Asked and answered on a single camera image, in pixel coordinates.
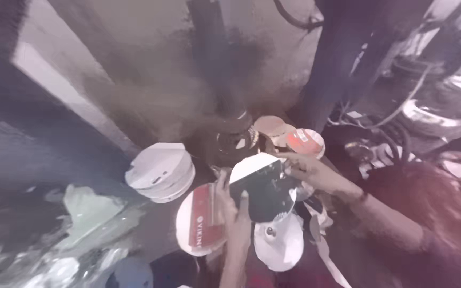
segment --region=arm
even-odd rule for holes
[[[423,228],[380,202],[353,182],[336,173],[312,156],[281,153],[278,157],[289,160],[287,174],[306,181],[350,205],[351,211],[368,230],[394,245],[411,252],[420,251],[423,245]]]
[[[248,214],[248,193],[241,195],[240,209],[236,208],[228,186],[228,172],[222,170],[216,183],[216,193],[225,219],[227,233],[226,257],[220,288],[245,286],[245,262],[251,243],[252,221]]]

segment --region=hand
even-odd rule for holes
[[[363,194],[360,187],[311,154],[278,153],[275,156],[286,158],[289,161],[286,163],[286,174],[305,181],[316,189],[335,195],[345,202],[352,202]]]
[[[248,214],[248,193],[243,191],[239,210],[231,198],[227,175],[225,169],[220,171],[216,181],[216,195],[220,203],[220,209],[225,219],[225,230],[227,233],[227,257],[246,258],[248,247],[250,247],[252,221]]]

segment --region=cable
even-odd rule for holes
[[[419,89],[423,85],[423,82],[424,82],[424,80],[426,78],[426,75],[428,74],[428,72],[430,72],[431,68],[432,68],[432,65],[427,65],[426,66],[426,69],[424,70],[423,74],[419,78],[419,81],[418,81],[417,85],[415,85],[412,92],[408,95],[408,97],[405,99],[405,101],[403,101],[403,103],[401,103],[401,105],[396,110],[394,110],[394,112],[392,112],[389,116],[385,117],[382,121],[380,121],[380,122],[378,122],[376,124],[373,124],[371,126],[363,126],[363,128],[365,128],[365,129],[378,128],[378,127],[382,126],[383,124],[391,121],[396,115],[398,115],[401,112],[401,110],[403,110],[403,107],[405,106],[405,104],[408,101],[410,101],[417,94],[417,92],[419,92]]]
[[[323,26],[323,21],[318,21],[318,22],[314,22],[314,23],[300,21],[300,20],[294,18],[291,14],[289,14],[286,11],[286,9],[284,8],[284,6],[280,2],[280,0],[273,0],[273,2],[275,3],[275,7],[277,7],[277,11],[279,12],[279,14],[282,17],[284,17],[284,19],[289,24],[291,24],[291,25],[293,25],[293,26],[295,26],[297,28],[311,31],[311,30],[313,30],[313,29],[315,29],[317,27]]]

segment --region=red object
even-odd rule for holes
[[[287,135],[287,145],[296,153],[319,154],[323,149],[305,129],[296,129]]]
[[[196,248],[212,246],[223,237],[223,225],[216,224],[216,203],[211,184],[204,184],[193,191],[192,219],[189,229],[189,245]]]

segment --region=cluttered pile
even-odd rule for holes
[[[291,151],[321,158],[325,152],[320,134],[297,129],[276,116],[260,117],[252,129],[270,143],[265,149],[269,153]],[[261,151],[260,142],[251,147],[256,149],[255,155],[242,159],[232,169],[230,194],[239,205],[241,192],[249,193],[249,214],[256,223],[253,240],[256,254],[272,271],[282,272],[293,268],[302,256],[304,220],[293,213],[293,208],[296,201],[307,199],[313,188],[286,175],[285,159]],[[157,143],[137,156],[125,178],[138,193],[163,203],[187,192],[194,175],[195,169],[183,144]],[[226,242],[214,188],[213,183],[206,183],[193,189],[177,213],[178,244],[194,256],[218,251]],[[329,220],[326,211],[310,207],[307,201],[305,205],[317,219],[316,227],[325,227],[324,222]]]

